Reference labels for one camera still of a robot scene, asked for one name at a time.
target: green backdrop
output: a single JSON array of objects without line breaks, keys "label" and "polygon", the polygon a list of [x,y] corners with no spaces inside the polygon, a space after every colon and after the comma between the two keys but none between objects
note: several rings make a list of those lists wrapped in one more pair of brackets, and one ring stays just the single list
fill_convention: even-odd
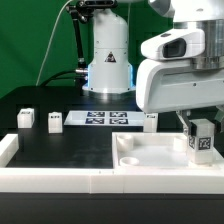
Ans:
[{"label": "green backdrop", "polygon": [[[61,7],[66,0],[0,1],[0,97],[19,86],[35,85],[48,41]],[[128,19],[128,4],[113,10]],[[134,71],[144,59],[141,43],[172,27],[171,20],[157,15],[147,1],[131,4],[129,61]],[[93,58],[92,23],[81,25],[87,62]],[[74,30],[70,16],[63,12],[41,81],[77,65]],[[74,85],[72,80],[51,85]]]}]

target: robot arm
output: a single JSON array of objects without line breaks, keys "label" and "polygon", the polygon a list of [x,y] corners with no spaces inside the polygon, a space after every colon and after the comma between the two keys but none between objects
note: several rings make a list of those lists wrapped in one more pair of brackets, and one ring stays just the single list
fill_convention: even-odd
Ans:
[{"label": "robot arm", "polygon": [[75,29],[78,21],[87,23],[93,18],[94,57],[88,66],[79,47],[80,32],[77,29],[75,32],[77,49],[80,48],[76,73],[86,75],[88,80],[82,87],[84,95],[105,100],[134,95],[132,65],[128,62],[128,24],[113,13],[111,8],[115,8],[117,2],[137,1],[139,0],[80,0],[75,6],[69,7]]},{"label": "robot arm", "polygon": [[[147,59],[138,69],[137,104],[145,113],[176,111],[188,136],[191,160],[210,163],[214,134],[224,131],[224,0],[149,4],[160,15],[174,15],[174,27],[141,46]],[[219,110],[215,124],[188,119],[191,109],[211,106]]]},{"label": "robot arm", "polygon": [[161,16],[174,17],[172,0],[148,0],[149,5]]}]

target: white plastic tray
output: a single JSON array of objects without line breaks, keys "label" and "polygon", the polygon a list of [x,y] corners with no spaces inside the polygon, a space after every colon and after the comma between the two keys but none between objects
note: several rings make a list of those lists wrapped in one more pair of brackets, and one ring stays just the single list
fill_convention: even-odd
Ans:
[{"label": "white plastic tray", "polygon": [[[129,149],[120,139],[132,137],[133,145]],[[187,138],[182,133],[113,133],[113,163],[115,168],[138,169],[214,169],[224,165],[224,159],[214,149],[213,164],[197,166],[189,162],[186,155]],[[122,163],[122,158],[138,160],[137,165]]]}]

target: cable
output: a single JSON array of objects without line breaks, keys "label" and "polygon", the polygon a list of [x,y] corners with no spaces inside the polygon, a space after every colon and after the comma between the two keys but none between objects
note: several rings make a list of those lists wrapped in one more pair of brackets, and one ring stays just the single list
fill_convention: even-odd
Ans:
[{"label": "cable", "polygon": [[51,81],[68,80],[68,79],[72,79],[72,80],[74,80],[75,77],[59,77],[59,78],[49,79],[49,80],[47,80],[47,82],[45,81],[44,83],[42,83],[42,84],[40,85],[40,87],[46,86],[46,85],[47,85],[49,82],[51,82]]},{"label": "cable", "polygon": [[43,62],[42,62],[41,67],[40,67],[40,71],[39,71],[38,78],[37,78],[37,81],[36,81],[36,86],[38,86],[38,84],[39,84],[39,82],[40,82],[40,77],[41,77],[41,75],[42,75],[43,68],[44,68],[44,65],[45,65],[45,63],[46,63],[46,60],[47,60],[47,57],[48,57],[48,54],[49,54],[49,50],[50,50],[50,47],[51,47],[51,44],[52,44],[52,40],[53,40],[53,38],[54,38],[54,34],[55,34],[55,31],[56,31],[56,28],[57,28],[57,25],[58,25],[58,21],[59,21],[59,19],[60,19],[60,17],[61,17],[61,14],[62,14],[63,10],[65,9],[65,7],[68,5],[68,3],[73,2],[73,1],[74,1],[74,0],[69,0],[69,1],[67,1],[67,2],[63,5],[63,7],[61,8],[61,10],[60,10],[60,12],[59,12],[59,14],[58,14],[58,16],[57,16],[57,19],[56,19],[56,21],[55,21],[54,28],[53,28],[53,30],[52,30],[51,37],[50,37],[50,40],[49,40],[49,43],[48,43],[48,47],[47,47],[47,50],[46,50],[46,53],[45,53]]},{"label": "cable", "polygon": [[56,79],[58,76],[65,75],[65,74],[69,74],[69,73],[70,74],[71,73],[75,73],[75,71],[74,70],[68,70],[68,71],[58,72],[55,75],[53,75],[52,77],[50,77],[49,79],[45,80],[43,83],[41,83],[40,86],[46,86],[51,80]]}]

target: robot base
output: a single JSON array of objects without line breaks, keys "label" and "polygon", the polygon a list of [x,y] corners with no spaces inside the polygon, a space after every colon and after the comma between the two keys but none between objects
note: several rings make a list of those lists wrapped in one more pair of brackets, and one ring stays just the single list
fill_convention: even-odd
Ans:
[{"label": "robot base", "polygon": [[121,93],[102,93],[83,89],[83,95],[102,100],[122,100],[129,97],[135,97],[135,87],[130,88],[127,92]]}]

